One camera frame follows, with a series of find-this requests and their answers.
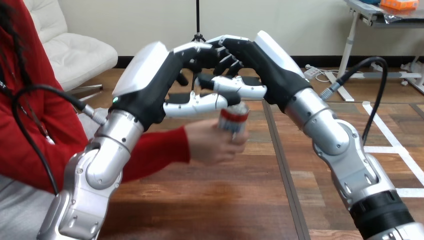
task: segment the red sweater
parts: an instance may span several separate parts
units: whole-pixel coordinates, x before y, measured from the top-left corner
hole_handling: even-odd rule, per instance
[[[26,71],[33,84],[47,84],[62,89],[55,78],[49,59],[41,44],[33,20],[23,0],[2,0],[15,9],[13,24],[24,42]],[[17,67],[17,58],[13,50],[12,38],[0,28],[0,51],[2,51],[16,79],[21,79]],[[0,58],[6,85],[16,93],[22,84],[16,83],[6,64]],[[64,169],[71,156],[81,152],[88,143],[83,127],[70,103],[53,93],[37,90],[27,95],[27,99],[38,119],[55,140],[51,145],[40,133],[37,125],[26,117],[22,119],[26,129],[45,155],[52,173],[61,189],[64,181]],[[21,104],[29,113],[23,97]],[[42,190],[53,192],[41,160],[25,139],[16,124],[11,110],[11,99],[0,92],[0,175],[21,181]],[[131,158],[123,170],[123,182],[151,175],[171,162],[186,162],[190,151],[186,132],[183,127],[161,133],[142,135]]]

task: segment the robotic arm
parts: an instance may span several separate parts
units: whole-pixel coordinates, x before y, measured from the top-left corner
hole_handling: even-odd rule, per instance
[[[175,79],[187,84],[180,71],[192,59],[203,68],[216,66],[216,75],[226,68],[230,75],[242,67],[252,68],[261,83],[199,74],[196,84],[217,93],[192,92],[184,101],[164,103]],[[340,198],[365,240],[424,239],[424,226],[414,221],[379,162],[364,152],[358,131],[337,119],[290,56],[263,31],[255,41],[223,35],[172,51],[159,42],[150,44],[132,60],[113,96],[105,123],[66,166],[63,189],[50,206],[38,240],[97,239],[109,199],[121,183],[122,169],[151,124],[160,123],[165,115],[226,108],[239,103],[240,97],[277,104],[312,139],[314,151],[331,169]]]
[[[267,88],[264,98],[277,104],[312,139],[315,153],[331,169],[334,186],[365,240],[424,239],[424,226],[414,221],[377,159],[365,153],[358,131],[337,119],[296,63],[267,33],[259,32],[253,42],[224,35],[207,43],[226,47],[243,65],[253,68]],[[227,82],[222,76],[209,81],[201,78],[196,81],[201,87],[232,89],[246,98],[251,95],[236,78]]]

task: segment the person's hand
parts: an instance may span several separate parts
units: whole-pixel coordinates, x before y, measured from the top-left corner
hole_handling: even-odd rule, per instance
[[[245,150],[249,137],[247,131],[233,140],[231,132],[217,128],[217,125],[218,119],[209,119],[184,126],[193,160],[212,165],[231,161]]]

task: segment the red sleeve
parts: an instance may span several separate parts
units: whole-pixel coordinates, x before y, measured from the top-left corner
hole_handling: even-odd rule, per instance
[[[55,78],[44,48],[38,39],[30,14],[22,0],[7,0],[21,15],[17,26],[21,37],[27,43],[25,52],[26,68],[35,84],[48,84],[62,89]],[[53,192],[46,170],[28,144],[13,118],[10,100],[0,96],[0,174],[18,180],[35,188]],[[34,94],[30,104],[37,109],[37,115],[45,125],[55,145],[46,141],[35,123],[21,114],[21,119],[38,148],[50,165],[59,189],[63,186],[64,170],[75,153],[84,150],[88,143],[78,116],[70,103],[50,92]],[[124,167],[123,181],[131,181],[160,171],[172,162],[186,162],[190,159],[189,145],[183,127],[168,132],[145,133]]]
[[[154,174],[172,162],[188,163],[190,149],[184,127],[167,132],[145,133],[123,168],[123,182]]]
[[[1,138],[4,141],[0,144],[0,152],[2,153],[0,157],[0,174],[35,188],[53,192],[41,160],[28,144],[13,116],[4,112],[1,115]],[[73,154],[83,150],[83,148],[81,148],[81,145],[66,143],[51,145],[40,134],[37,127],[27,127],[27,130],[44,154],[54,179],[57,181],[58,187],[61,188],[64,180],[64,169],[68,160]]]

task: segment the white cable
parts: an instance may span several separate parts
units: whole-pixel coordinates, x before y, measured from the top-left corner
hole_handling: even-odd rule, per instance
[[[331,69],[331,70],[324,70],[324,69],[319,69],[319,68],[317,68],[317,69],[319,70],[319,73],[318,73],[318,75],[315,76],[315,79],[317,81],[321,82],[321,83],[328,83],[328,82],[330,82],[330,80],[321,80],[321,79],[318,78],[320,75],[325,75],[326,73],[332,73],[332,74],[338,74],[339,73],[338,69]]]

